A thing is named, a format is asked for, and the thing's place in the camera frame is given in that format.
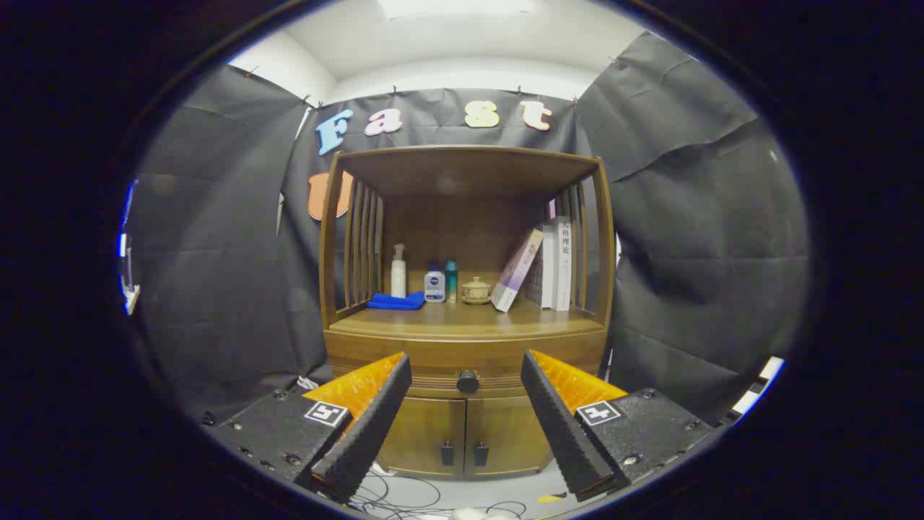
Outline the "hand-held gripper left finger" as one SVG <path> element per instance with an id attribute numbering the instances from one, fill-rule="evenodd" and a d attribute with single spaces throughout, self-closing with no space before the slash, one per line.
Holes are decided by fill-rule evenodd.
<path id="1" fill-rule="evenodd" d="M 347 503 L 383 447 L 411 385 L 397 352 L 319 387 L 275 389 L 204 429 L 225 450 L 278 480 Z"/>

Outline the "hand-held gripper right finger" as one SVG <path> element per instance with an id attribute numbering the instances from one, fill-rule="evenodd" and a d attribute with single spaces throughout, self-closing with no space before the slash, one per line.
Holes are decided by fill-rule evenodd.
<path id="1" fill-rule="evenodd" d="M 525 352 L 520 378 L 579 501 L 647 480 L 725 430 L 657 389 L 627 392 L 539 351 Z"/>

